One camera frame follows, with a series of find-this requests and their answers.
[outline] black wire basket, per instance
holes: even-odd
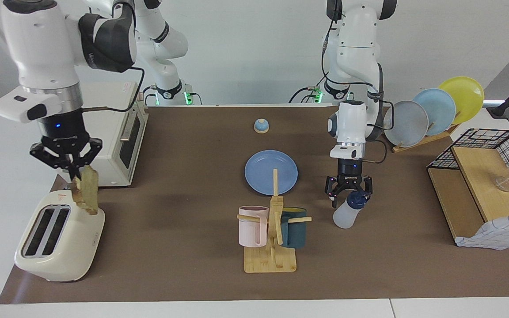
[[[428,165],[428,169],[459,170],[452,147],[496,149],[509,167],[509,130],[469,129]]]

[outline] blue plate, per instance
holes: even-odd
[[[430,129],[427,136],[438,135],[449,129],[455,120],[455,101],[447,92],[430,88],[420,92],[413,99],[428,113]]]
[[[297,166],[289,155],[276,150],[257,152],[247,161],[247,183],[258,193],[273,195],[274,169],[278,169],[278,194],[288,192],[297,181]]]

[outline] brown table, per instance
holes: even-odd
[[[47,282],[14,268],[0,303],[509,296],[509,249],[456,247],[426,166],[443,139],[366,163],[373,199],[355,226],[333,224],[323,193],[337,172],[323,108],[195,107],[150,111],[133,185],[101,189],[106,223],[95,261],[78,282]],[[259,135],[253,123],[270,121]],[[290,274],[245,274],[238,207],[267,205],[244,165],[284,151],[299,179],[285,205],[305,207],[307,245]],[[382,145],[368,145],[380,159]]]

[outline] white cup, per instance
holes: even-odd
[[[266,245],[266,226],[268,208],[246,205],[239,208],[239,214],[257,217],[260,221],[239,220],[239,244],[245,247],[262,247]]]

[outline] grid patterned paper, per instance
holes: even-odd
[[[496,149],[509,167],[509,130],[469,129],[428,168],[459,170],[451,151],[452,147]],[[509,216],[486,222],[473,237],[456,237],[455,243],[457,246],[492,248],[499,251],[509,248]]]

